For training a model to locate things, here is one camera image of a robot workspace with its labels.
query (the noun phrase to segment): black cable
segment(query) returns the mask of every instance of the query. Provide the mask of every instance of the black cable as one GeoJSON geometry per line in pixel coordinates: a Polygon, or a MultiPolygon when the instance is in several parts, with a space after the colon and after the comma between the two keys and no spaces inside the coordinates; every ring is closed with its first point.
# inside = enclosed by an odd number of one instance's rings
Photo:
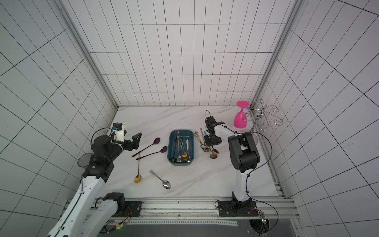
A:
{"type": "Polygon", "coordinates": [[[100,198],[103,199],[102,197],[99,197],[99,198],[96,199],[96,202],[95,202],[95,208],[98,208],[98,207],[96,206],[96,204],[97,204],[97,201],[98,201],[100,198]]]}
{"type": "Polygon", "coordinates": [[[206,110],[206,111],[205,111],[205,118],[207,118],[207,111],[208,111],[208,113],[209,113],[209,117],[211,116],[211,112],[209,112],[209,110],[206,110]]]}
{"type": "Polygon", "coordinates": [[[259,200],[256,200],[256,199],[250,197],[250,195],[249,195],[249,191],[247,190],[247,179],[250,177],[251,172],[253,172],[254,170],[257,170],[257,169],[261,168],[262,166],[264,166],[265,164],[268,163],[268,161],[271,159],[271,156],[273,155],[273,146],[271,145],[271,142],[269,141],[269,139],[268,139],[265,135],[263,135],[262,133],[260,133],[260,132],[253,132],[253,133],[258,133],[258,134],[260,134],[261,136],[263,136],[263,137],[268,141],[268,143],[270,144],[270,147],[271,147],[271,154],[270,154],[270,157],[268,158],[268,160],[267,160],[263,165],[261,165],[261,166],[255,168],[255,169],[253,169],[252,171],[250,171],[250,172],[248,173],[248,175],[247,175],[247,177],[246,177],[246,183],[245,183],[245,186],[246,186],[246,194],[247,194],[247,195],[249,196],[249,198],[251,198],[252,200],[257,201],[257,202],[265,203],[265,204],[269,205],[270,207],[272,207],[272,208],[275,210],[275,212],[276,212],[276,222],[275,222],[275,224],[274,224],[274,225],[268,230],[268,231],[270,231],[270,230],[272,230],[272,229],[276,226],[276,224],[277,224],[278,221],[279,221],[279,214],[278,214],[278,211],[277,211],[272,205],[270,205],[270,204],[268,204],[268,203],[266,203],[266,202],[264,202],[264,201],[259,201],[259,200]]]}
{"type": "Polygon", "coordinates": [[[91,137],[91,145],[92,145],[92,139],[94,138],[94,135],[95,135],[95,133],[97,133],[98,131],[101,131],[101,130],[103,130],[103,129],[110,129],[111,130],[111,134],[113,133],[114,134],[114,132],[113,132],[113,130],[111,129],[111,128],[109,128],[109,127],[103,127],[102,129],[99,129],[99,130],[97,130],[96,132],[94,132],[94,134],[92,135],[92,137],[91,137]]]}

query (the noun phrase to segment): tiled wall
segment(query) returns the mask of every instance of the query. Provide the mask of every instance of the tiled wall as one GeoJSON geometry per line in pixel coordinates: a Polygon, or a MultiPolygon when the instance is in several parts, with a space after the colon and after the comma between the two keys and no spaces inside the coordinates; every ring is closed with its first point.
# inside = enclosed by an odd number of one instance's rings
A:
{"type": "Polygon", "coordinates": [[[63,0],[119,105],[251,100],[295,0],[63,0]]]}
{"type": "Polygon", "coordinates": [[[46,236],[115,109],[55,5],[0,1],[0,236],[46,236]]]}
{"type": "Polygon", "coordinates": [[[377,0],[304,1],[260,94],[284,120],[264,134],[308,237],[377,236],[378,14],[377,0]]]}

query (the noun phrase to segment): white marble surface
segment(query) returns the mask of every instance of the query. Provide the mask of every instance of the white marble surface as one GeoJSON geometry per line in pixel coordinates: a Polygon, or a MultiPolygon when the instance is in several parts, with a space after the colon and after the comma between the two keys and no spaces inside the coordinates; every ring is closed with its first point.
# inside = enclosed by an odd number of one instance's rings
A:
{"type": "MultiPolygon", "coordinates": [[[[171,131],[175,129],[190,129],[200,134],[200,128],[205,129],[205,111],[209,110],[217,122],[223,121],[232,130],[237,106],[201,106],[201,107],[121,107],[116,113],[114,122],[126,124],[126,139],[138,132],[142,133],[139,149],[153,143],[159,137],[160,143],[144,150],[141,155],[159,151],[168,145],[171,131]]],[[[195,140],[195,158],[188,166],[174,166],[167,160],[166,153],[157,153],[140,161],[139,173],[142,181],[134,183],[137,175],[138,161],[132,157],[133,151],[124,151],[115,161],[113,172],[100,196],[108,192],[123,192],[125,197],[188,197],[188,196],[221,196],[232,195],[235,185],[236,169],[229,156],[227,141],[222,141],[215,148],[220,152],[218,158],[211,159],[210,152],[205,153],[200,143],[195,140]],[[168,180],[171,189],[165,189],[161,181],[149,170],[154,170],[163,180],[168,180]]],[[[261,165],[265,162],[260,144],[261,165]]],[[[276,196],[276,188],[267,165],[253,172],[248,179],[251,196],[276,196]]]]}

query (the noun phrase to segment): spoon handle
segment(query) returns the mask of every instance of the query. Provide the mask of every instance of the spoon handle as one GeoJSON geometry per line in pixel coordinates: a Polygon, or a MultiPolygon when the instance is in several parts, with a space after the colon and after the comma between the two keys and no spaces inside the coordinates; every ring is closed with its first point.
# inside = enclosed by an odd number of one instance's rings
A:
{"type": "Polygon", "coordinates": [[[163,182],[163,180],[159,178],[158,175],[153,170],[150,170],[150,173],[154,174],[158,179],[160,179],[163,182]]]}
{"type": "Polygon", "coordinates": [[[132,157],[135,157],[136,155],[138,155],[139,153],[141,153],[141,151],[143,151],[143,150],[144,150],[144,149],[142,149],[142,150],[140,150],[139,152],[137,152],[136,154],[132,155],[132,157]]]}
{"type": "Polygon", "coordinates": [[[142,159],[142,158],[144,158],[144,157],[146,157],[146,156],[149,156],[149,155],[144,155],[144,156],[142,156],[142,157],[137,158],[136,160],[140,160],[140,159],[142,159]]]}

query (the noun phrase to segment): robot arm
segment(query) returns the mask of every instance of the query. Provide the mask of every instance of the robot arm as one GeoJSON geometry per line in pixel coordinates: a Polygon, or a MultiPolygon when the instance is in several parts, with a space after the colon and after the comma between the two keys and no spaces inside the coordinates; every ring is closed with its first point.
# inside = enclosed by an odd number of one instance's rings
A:
{"type": "Polygon", "coordinates": [[[122,216],[127,207],[123,193],[108,193],[97,209],[84,224],[89,209],[100,190],[107,182],[114,165],[113,161],[124,151],[138,149],[141,133],[124,140],[125,125],[113,124],[114,137],[102,135],[91,144],[93,155],[84,171],[81,184],[66,211],[47,237],[96,236],[111,216],[122,216]]]}

